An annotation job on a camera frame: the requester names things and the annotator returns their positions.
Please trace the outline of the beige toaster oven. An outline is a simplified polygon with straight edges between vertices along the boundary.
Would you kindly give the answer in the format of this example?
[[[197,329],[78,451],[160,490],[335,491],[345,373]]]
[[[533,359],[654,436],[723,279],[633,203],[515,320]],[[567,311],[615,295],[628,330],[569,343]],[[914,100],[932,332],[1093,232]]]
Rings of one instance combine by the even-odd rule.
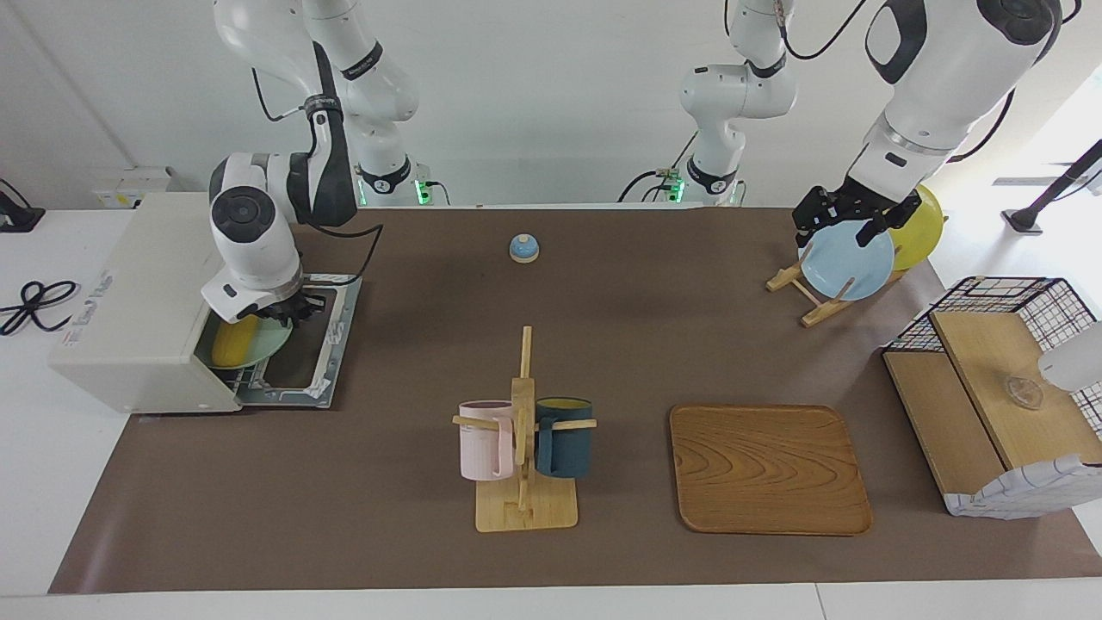
[[[149,195],[47,365],[123,415],[241,411],[236,369],[206,363],[218,318],[201,286],[222,267],[204,194]]]

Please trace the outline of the black stand with pole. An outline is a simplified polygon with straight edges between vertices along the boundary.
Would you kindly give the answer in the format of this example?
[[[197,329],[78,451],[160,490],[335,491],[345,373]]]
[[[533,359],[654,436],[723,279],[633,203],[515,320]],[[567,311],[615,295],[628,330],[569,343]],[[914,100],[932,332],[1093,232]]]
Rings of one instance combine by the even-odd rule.
[[[1012,231],[1016,233],[1040,235],[1042,233],[1042,228],[1037,224],[1037,220],[1044,208],[1054,202],[1059,202],[1074,195],[1074,192],[1079,189],[1089,187],[1091,182],[1101,176],[1102,139],[1099,139],[1093,145],[1087,149],[1081,157],[1077,157],[1061,176],[1056,177],[1028,207],[1004,209],[1003,213],[1000,213],[1000,216],[1002,216],[1003,222],[1007,224]]]

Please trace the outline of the brown table mat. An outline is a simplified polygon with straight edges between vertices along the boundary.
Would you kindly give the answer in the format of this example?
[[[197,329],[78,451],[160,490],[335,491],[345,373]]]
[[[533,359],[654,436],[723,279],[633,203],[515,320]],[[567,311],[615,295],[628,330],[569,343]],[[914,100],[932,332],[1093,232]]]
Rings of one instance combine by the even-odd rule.
[[[51,592],[1029,580],[1094,577],[1071,511],[950,516],[879,346],[944,293],[932,267],[806,329],[780,208],[409,209],[383,222],[327,411],[127,421]],[[512,262],[514,236],[540,244]],[[460,403],[506,398],[521,329],[536,392],[593,401],[579,525],[480,534]],[[843,416],[874,523],[725,536],[678,516],[681,404]]]

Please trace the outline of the pale green plate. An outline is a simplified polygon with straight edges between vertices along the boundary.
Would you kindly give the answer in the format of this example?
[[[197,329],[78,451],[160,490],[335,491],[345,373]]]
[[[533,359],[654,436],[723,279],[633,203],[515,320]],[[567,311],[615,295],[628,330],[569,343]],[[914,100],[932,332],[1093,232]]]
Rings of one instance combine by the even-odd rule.
[[[260,325],[253,341],[253,363],[257,365],[276,355],[290,338],[291,326],[280,325],[278,320],[259,318]]]

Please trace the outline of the yellow plate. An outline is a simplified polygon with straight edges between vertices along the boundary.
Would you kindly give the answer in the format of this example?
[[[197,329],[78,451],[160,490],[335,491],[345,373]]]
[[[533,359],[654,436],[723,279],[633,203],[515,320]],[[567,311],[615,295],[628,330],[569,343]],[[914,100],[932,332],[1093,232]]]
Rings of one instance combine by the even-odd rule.
[[[903,272],[923,262],[939,244],[946,217],[932,192],[923,184],[916,188],[920,205],[903,228],[890,228],[895,248],[893,272]]]

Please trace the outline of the light blue plate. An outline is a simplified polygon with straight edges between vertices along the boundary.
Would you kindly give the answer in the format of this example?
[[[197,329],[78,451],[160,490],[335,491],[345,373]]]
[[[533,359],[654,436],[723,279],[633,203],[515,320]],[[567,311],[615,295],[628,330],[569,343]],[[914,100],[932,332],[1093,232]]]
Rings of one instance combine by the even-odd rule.
[[[864,222],[838,222],[820,229],[799,251],[809,285],[827,298],[857,301],[878,293],[892,275],[895,248],[889,235],[857,242]]]

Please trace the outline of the wooden plate rack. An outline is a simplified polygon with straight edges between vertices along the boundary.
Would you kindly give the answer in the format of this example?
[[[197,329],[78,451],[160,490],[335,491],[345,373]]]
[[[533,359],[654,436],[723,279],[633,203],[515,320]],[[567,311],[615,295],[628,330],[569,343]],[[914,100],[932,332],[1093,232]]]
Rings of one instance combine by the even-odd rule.
[[[907,272],[908,270],[903,272],[892,271],[892,275],[887,280],[886,285],[882,287],[878,293],[880,293],[883,289],[886,289],[887,286],[893,285],[893,283],[898,282],[898,280],[905,278]],[[784,289],[795,289],[795,291],[798,291],[800,295],[803,295],[803,298],[810,303],[810,311],[807,311],[802,317],[799,318],[800,325],[802,325],[803,328],[814,328],[814,326],[821,325],[821,323],[835,317],[835,315],[843,313],[843,311],[849,309],[849,307],[853,305],[857,305],[857,303],[862,301],[844,301],[839,300],[838,297],[827,298],[825,295],[819,294],[818,291],[812,289],[804,279],[802,272],[802,259],[799,258],[799,251],[796,253],[795,263],[788,264],[788,267],[784,267],[781,270],[777,270],[771,278],[766,280],[764,287],[768,291],[768,293],[778,293],[778,291]]]

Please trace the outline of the white rounded blurry object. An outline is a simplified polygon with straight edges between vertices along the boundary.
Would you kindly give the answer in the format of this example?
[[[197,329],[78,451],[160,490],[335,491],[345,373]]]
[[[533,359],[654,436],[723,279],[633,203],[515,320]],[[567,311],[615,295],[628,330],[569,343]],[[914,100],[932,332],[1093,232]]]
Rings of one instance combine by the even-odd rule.
[[[1037,369],[1048,384],[1074,393],[1102,381],[1102,320],[1044,352]]]

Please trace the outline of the black stand foot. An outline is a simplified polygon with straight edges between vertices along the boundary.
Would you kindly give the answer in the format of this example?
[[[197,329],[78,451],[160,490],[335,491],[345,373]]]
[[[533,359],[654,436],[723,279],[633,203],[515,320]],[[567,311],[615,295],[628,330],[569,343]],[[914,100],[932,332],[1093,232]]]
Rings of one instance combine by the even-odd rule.
[[[15,185],[0,177],[0,233],[30,233],[45,216]]]

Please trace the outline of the glass oven door with handle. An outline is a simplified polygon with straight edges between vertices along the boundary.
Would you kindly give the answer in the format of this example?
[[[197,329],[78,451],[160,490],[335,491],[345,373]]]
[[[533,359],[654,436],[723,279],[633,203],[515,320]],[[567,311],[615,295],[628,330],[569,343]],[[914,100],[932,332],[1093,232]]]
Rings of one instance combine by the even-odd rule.
[[[350,337],[361,283],[339,286],[344,274],[310,274],[304,291],[325,301],[322,313],[301,320],[276,353],[229,370],[227,387],[245,407],[329,407]]]

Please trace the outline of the white power strip box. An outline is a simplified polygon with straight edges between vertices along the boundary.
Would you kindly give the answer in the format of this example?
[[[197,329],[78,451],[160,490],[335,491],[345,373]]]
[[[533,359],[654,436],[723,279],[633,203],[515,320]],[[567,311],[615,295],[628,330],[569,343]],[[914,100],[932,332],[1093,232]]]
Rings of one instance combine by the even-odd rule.
[[[134,209],[145,194],[169,191],[173,180],[169,166],[94,168],[91,192],[100,208]]]

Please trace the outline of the wooden serving tray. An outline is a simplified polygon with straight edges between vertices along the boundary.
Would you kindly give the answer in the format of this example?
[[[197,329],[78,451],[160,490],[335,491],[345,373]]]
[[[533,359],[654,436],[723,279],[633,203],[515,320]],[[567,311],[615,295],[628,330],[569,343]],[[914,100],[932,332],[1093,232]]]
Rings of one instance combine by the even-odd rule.
[[[678,516],[692,532],[852,537],[874,523],[846,423],[811,405],[669,411]]]

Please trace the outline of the wooden step shelf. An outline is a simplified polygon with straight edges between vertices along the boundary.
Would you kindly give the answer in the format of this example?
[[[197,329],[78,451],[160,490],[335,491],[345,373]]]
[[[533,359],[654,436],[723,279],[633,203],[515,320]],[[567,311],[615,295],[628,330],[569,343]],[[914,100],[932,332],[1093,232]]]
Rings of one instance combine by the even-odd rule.
[[[941,493],[973,494],[1059,456],[1102,466],[1102,439],[1070,394],[1042,387],[1037,409],[1011,396],[1011,378],[1042,380],[1042,348],[1018,314],[936,311],[926,322],[926,341],[897,338],[882,360]]]

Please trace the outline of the wooden mug tree stand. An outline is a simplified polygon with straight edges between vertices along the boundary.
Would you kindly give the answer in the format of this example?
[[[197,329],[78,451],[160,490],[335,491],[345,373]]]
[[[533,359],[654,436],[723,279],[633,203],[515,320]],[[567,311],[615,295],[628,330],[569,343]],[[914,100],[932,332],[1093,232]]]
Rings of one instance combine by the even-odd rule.
[[[480,533],[527,532],[574,527],[579,524],[576,485],[536,468],[536,385],[530,373],[532,328],[523,326],[520,369],[511,380],[511,410],[497,415],[496,407],[480,407],[475,416],[465,406],[452,417],[462,431],[493,434],[491,464],[495,479],[476,482],[474,524]]]

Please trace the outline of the yellow corn cob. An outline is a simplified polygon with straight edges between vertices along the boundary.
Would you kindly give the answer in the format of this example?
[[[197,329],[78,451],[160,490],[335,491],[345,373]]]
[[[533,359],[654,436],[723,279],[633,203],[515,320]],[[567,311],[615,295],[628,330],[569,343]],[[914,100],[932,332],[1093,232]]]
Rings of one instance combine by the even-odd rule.
[[[253,363],[253,341],[260,320],[247,315],[237,323],[218,322],[210,344],[210,365],[216,369],[239,369]]]

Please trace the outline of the dark blue mug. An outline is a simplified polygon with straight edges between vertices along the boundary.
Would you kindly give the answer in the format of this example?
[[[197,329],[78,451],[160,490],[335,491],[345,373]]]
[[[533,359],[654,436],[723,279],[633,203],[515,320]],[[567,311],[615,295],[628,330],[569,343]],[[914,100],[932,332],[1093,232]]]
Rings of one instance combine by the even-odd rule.
[[[584,398],[539,398],[536,401],[536,471],[551,478],[579,479],[591,468],[591,429],[555,429],[559,421],[594,418]]]

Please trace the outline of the pink mug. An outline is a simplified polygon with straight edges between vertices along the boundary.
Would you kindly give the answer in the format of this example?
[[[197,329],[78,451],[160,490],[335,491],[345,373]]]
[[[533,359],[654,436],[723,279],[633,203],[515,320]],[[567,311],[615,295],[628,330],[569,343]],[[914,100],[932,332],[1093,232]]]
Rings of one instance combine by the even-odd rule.
[[[458,427],[461,476],[469,481],[510,479],[516,474],[511,401],[468,401],[458,405],[458,415],[491,423],[491,428]]]

